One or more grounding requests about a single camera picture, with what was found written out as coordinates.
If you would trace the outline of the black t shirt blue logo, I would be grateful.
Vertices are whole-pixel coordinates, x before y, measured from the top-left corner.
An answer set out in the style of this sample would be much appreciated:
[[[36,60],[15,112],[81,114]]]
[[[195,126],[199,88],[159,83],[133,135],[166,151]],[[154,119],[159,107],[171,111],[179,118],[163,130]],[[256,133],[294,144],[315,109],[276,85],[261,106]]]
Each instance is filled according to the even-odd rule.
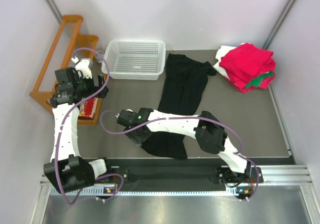
[[[165,65],[166,79],[158,106],[159,112],[183,116],[194,115],[201,102],[209,76],[217,71],[207,62],[195,61],[183,54],[169,54]],[[142,148],[157,157],[186,159],[184,135],[155,132]]]

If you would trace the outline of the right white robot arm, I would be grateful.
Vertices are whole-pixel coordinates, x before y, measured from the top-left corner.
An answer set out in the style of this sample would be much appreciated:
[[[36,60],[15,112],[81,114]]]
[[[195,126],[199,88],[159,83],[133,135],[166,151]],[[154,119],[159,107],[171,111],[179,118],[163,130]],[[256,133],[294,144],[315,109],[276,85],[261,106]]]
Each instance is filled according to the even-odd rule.
[[[226,182],[245,182],[252,175],[250,162],[240,157],[240,151],[225,131],[226,126],[208,111],[182,116],[149,108],[141,108],[137,113],[127,109],[117,114],[117,123],[125,127],[124,133],[137,145],[150,139],[154,133],[178,134],[195,139],[200,149],[217,154],[227,164],[220,174]]]

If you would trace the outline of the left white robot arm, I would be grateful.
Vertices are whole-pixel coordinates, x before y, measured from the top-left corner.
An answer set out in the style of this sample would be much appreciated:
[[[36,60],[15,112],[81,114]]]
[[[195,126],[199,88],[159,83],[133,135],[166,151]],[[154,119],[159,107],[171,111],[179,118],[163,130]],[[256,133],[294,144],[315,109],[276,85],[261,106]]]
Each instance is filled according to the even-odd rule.
[[[103,76],[98,76],[95,86],[90,68],[80,65],[56,70],[55,76],[57,84],[50,99],[55,124],[54,148],[50,162],[43,166],[44,175],[57,191],[63,188],[66,193],[93,186],[96,178],[109,182],[114,174],[105,159],[88,162],[80,156],[80,109],[74,106],[103,86]]]

